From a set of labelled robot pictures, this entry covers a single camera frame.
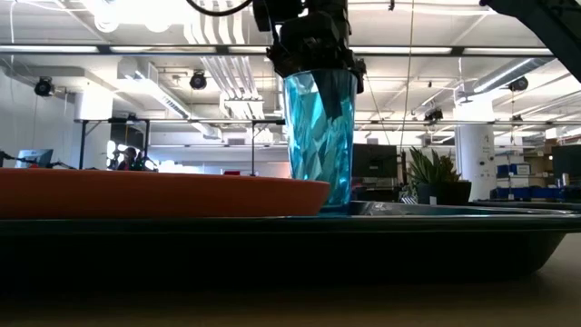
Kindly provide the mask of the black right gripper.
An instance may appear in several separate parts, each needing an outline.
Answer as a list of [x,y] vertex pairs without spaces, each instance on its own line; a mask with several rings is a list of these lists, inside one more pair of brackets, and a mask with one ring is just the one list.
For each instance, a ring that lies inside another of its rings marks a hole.
[[342,70],[356,77],[358,94],[364,92],[367,74],[365,62],[349,48],[348,0],[266,0],[266,19],[273,37],[266,56],[275,72],[287,77],[315,70],[325,115],[330,120],[340,117]]

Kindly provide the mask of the blue faceted plastic cup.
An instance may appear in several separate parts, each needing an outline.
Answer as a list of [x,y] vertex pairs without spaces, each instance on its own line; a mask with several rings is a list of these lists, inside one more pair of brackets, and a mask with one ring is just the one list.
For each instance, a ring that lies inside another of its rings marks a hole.
[[285,123],[291,177],[330,185],[323,208],[341,210],[350,204],[356,77],[342,70],[339,83],[341,114],[324,113],[312,73],[284,79]]

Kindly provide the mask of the dark green tray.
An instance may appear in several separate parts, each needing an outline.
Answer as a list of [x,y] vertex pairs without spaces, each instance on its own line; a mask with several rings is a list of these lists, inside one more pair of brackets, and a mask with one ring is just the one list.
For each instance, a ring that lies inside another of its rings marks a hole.
[[0,287],[498,279],[581,233],[581,204],[354,203],[319,216],[0,222]]

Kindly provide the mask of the orange plastic plate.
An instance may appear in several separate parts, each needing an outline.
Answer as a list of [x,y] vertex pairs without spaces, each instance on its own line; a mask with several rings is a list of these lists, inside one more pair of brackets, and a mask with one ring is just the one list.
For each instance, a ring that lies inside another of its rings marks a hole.
[[306,216],[329,193],[288,178],[0,168],[0,220]]

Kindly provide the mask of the black computer monitor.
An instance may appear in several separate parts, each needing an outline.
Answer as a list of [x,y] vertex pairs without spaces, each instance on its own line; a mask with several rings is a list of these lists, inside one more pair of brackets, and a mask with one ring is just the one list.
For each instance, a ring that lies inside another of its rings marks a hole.
[[581,179],[581,144],[553,147],[552,155],[556,177],[566,173],[571,180]]
[[352,176],[397,178],[397,158],[395,145],[354,144]]

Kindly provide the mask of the succulent plant in black pot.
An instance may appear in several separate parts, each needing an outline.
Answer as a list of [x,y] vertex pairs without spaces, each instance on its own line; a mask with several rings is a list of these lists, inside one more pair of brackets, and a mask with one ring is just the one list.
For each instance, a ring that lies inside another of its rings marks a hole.
[[408,170],[408,183],[399,194],[399,200],[408,204],[466,205],[472,183],[462,180],[455,169],[450,154],[431,151],[428,157],[421,150],[409,150],[412,163]]

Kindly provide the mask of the white round pillar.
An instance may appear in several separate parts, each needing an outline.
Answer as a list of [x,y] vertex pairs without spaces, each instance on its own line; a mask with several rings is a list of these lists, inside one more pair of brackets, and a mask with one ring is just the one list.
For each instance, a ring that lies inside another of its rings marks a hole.
[[471,182],[469,200],[488,200],[497,187],[494,112],[490,100],[462,100],[454,109],[455,156],[458,172]]

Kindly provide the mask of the blue storage bins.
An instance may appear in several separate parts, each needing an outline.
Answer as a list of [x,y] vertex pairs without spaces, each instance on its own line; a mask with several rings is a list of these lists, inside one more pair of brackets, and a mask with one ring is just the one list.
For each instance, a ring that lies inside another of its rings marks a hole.
[[552,173],[534,173],[529,163],[511,163],[497,166],[497,187],[490,196],[503,200],[559,201],[564,198],[564,191]]

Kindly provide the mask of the person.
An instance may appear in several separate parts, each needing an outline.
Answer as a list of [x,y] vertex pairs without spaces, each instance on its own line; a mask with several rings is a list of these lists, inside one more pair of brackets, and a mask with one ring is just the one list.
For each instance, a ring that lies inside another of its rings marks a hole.
[[126,147],[122,151],[117,150],[115,154],[123,156],[123,159],[117,165],[118,171],[131,171],[133,169],[137,158],[137,151],[134,147]]

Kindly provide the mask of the light grey computer monitor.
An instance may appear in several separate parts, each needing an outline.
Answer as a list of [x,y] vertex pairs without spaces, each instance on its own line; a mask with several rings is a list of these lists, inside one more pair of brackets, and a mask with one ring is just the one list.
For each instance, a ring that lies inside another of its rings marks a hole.
[[53,149],[20,150],[16,156],[15,168],[47,168],[53,153]]

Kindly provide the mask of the black background workstation frame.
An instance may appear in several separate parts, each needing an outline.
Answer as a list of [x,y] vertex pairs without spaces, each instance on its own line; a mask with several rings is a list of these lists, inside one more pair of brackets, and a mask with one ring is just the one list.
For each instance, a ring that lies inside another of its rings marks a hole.
[[251,119],[251,176],[257,176],[256,171],[256,125],[261,124],[264,128],[268,127],[270,124],[274,124],[277,126],[285,125],[285,120],[283,118],[275,118],[275,119]]
[[79,148],[79,162],[78,168],[84,168],[84,150],[85,150],[85,139],[90,134],[87,131],[88,124],[94,124],[92,130],[101,123],[105,124],[129,124],[129,123],[144,123],[145,124],[145,132],[144,132],[144,139],[143,139],[143,156],[147,157],[149,152],[149,145],[150,145],[150,134],[151,134],[151,124],[153,122],[152,119],[142,119],[142,118],[108,118],[108,119],[77,119],[75,120],[76,123],[81,124],[81,141],[80,141],[80,148]]

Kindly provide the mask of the black aluminium rig frame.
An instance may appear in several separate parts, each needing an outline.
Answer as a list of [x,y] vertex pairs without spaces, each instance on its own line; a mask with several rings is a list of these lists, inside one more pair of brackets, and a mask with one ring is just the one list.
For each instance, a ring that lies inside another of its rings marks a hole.
[[[544,47],[356,45],[357,56],[418,57],[551,57]],[[266,54],[264,45],[34,45],[0,44],[2,55],[248,55]]]

